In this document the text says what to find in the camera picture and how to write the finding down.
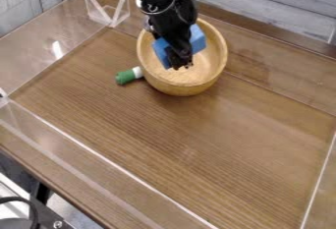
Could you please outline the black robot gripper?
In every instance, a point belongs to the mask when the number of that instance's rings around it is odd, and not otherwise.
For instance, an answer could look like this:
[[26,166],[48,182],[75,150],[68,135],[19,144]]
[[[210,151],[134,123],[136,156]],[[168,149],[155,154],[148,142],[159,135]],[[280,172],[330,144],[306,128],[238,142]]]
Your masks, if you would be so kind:
[[147,28],[155,37],[163,37],[168,63],[175,70],[194,65],[190,43],[191,26],[199,16],[196,0],[139,0],[139,9],[148,17]]

